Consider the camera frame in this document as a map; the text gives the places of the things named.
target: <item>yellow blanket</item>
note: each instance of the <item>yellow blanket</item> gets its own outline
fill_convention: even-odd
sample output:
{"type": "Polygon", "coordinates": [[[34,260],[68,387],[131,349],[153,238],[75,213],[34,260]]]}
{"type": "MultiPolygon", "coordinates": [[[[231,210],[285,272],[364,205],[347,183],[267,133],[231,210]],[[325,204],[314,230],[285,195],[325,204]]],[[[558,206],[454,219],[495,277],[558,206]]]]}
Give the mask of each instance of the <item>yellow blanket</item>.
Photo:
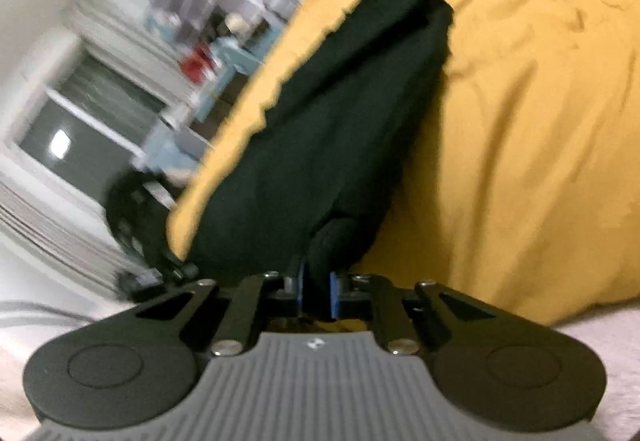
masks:
{"type": "MultiPolygon", "coordinates": [[[[640,0],[447,0],[437,110],[360,269],[540,323],[640,294],[640,0]]],[[[358,0],[306,0],[177,208],[184,257],[278,85],[358,0]]]]}

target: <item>window pane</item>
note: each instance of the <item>window pane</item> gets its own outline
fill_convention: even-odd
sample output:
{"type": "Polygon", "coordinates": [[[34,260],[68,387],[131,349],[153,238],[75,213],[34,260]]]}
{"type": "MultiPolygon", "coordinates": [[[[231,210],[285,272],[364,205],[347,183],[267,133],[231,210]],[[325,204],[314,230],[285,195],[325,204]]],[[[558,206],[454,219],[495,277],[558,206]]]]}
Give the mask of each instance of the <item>window pane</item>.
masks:
{"type": "Polygon", "coordinates": [[[136,145],[156,122],[164,103],[87,56],[58,92],[136,145]]]}
{"type": "Polygon", "coordinates": [[[20,148],[100,204],[111,178],[131,158],[128,150],[52,100],[38,113],[20,148]]]}

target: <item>window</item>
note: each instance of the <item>window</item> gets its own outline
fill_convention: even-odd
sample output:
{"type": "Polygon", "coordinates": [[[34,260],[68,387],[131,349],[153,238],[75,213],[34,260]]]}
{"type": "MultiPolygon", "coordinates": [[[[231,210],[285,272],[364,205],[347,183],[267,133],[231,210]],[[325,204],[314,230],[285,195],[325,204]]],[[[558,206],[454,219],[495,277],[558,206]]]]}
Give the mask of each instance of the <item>window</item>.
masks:
{"type": "Polygon", "coordinates": [[[18,142],[34,160],[98,203],[164,103],[91,55],[47,100],[18,142]]]}

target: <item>gray ribbed gripper base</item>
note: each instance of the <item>gray ribbed gripper base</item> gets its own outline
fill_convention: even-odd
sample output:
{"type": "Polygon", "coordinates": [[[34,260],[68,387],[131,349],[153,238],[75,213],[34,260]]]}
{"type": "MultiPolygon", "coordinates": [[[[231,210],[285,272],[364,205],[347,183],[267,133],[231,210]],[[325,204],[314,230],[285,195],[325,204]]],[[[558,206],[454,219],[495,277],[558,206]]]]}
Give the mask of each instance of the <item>gray ribbed gripper base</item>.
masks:
{"type": "Polygon", "coordinates": [[[383,351],[371,332],[263,333],[216,358],[173,410],[120,431],[44,422],[30,441],[604,441],[587,422],[503,431],[453,407],[417,357],[383,351]]]}

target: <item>red object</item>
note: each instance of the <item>red object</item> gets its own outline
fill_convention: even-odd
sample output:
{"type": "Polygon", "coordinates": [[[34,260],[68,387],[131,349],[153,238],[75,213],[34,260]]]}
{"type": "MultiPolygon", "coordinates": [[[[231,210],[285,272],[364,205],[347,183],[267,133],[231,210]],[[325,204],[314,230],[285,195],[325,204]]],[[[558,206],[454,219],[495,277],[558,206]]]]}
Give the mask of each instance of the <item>red object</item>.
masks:
{"type": "Polygon", "coordinates": [[[205,71],[215,70],[211,51],[206,44],[196,44],[193,53],[180,62],[180,71],[196,85],[201,85],[205,80],[205,71]]]}

